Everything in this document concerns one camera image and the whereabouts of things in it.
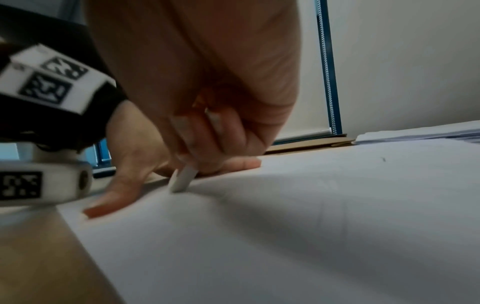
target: fingernail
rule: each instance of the fingernail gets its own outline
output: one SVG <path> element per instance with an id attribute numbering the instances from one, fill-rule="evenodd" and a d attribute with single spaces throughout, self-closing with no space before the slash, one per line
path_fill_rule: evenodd
<path id="1" fill-rule="evenodd" d="M 218 113 L 212 112 L 209 109 L 205 110 L 205 114 L 210 120 L 211 126 L 215 130 L 217 134 L 222 134 L 223 132 L 223 127 L 222 127 L 222 121 L 220 119 L 220 115 Z"/>
<path id="2" fill-rule="evenodd" d="M 176 157 L 178 158 L 179 161 L 181 161 L 185 165 L 188 165 L 188 166 L 191 166 L 191 167 L 196 167 L 197 166 L 197 162 L 189 154 L 178 154 Z"/>
<path id="3" fill-rule="evenodd" d="M 191 146 L 195 143 L 195 136 L 188 117 L 174 116 L 170 121 L 187 146 Z"/>

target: skin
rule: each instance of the skin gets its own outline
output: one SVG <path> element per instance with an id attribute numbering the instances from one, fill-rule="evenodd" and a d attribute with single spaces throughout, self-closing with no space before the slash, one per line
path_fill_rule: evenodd
<path id="1" fill-rule="evenodd" d="M 84 4 L 101 56 L 161 133 L 164 144 L 151 148 L 170 155 L 173 166 L 216 172 L 232 157 L 262 155 L 272 144 L 299 89 L 296 1 Z"/>
<path id="2" fill-rule="evenodd" d="M 83 212 L 89 218 L 104 216 L 136 201 L 151 173 L 170 177 L 175 169 L 155 125 L 131 102 L 125 101 L 114 111 L 106 128 L 106 139 L 116 174 L 104 195 L 94 207 Z M 255 169 L 261 161 L 256 157 L 235 157 L 213 171 L 200 176 Z"/>

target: white eraser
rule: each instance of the white eraser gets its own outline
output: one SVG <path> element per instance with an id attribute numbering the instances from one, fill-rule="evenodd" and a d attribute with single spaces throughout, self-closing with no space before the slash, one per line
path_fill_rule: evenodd
<path id="1" fill-rule="evenodd" d="M 198 170 L 193 169 L 192 167 L 186 166 L 179 173 L 178 169 L 175 170 L 173 175 L 168 182 L 168 189 L 171 193 L 183 192 L 185 191 L 190 183 L 195 179 Z"/>

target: blue strip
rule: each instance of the blue strip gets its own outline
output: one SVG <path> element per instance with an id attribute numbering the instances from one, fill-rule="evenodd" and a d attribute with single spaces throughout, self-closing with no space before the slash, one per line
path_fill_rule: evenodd
<path id="1" fill-rule="evenodd" d="M 338 135 L 342 133 L 342 122 L 340 119 L 337 79 L 335 77 L 329 10 L 327 0 L 315 0 L 315 2 L 318 38 L 320 40 L 320 55 L 323 67 L 323 84 L 325 85 L 326 104 L 328 107 L 328 121 L 330 122 L 332 133 Z"/>

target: person's left hand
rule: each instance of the person's left hand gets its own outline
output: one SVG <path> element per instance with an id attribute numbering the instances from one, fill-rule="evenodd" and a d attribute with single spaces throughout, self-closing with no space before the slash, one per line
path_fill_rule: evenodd
<path id="1" fill-rule="evenodd" d="M 83 212 L 89 218 L 120 210 L 136 201 L 151 173 L 170 177 L 183 165 L 171 158 L 168 148 L 153 123 L 130 101 L 120 104 L 106 127 L 106 139 L 116 173 L 104 195 L 94 207 Z M 262 161 L 256 157 L 236 157 L 223 165 L 201 168 L 199 176 L 255 169 Z"/>

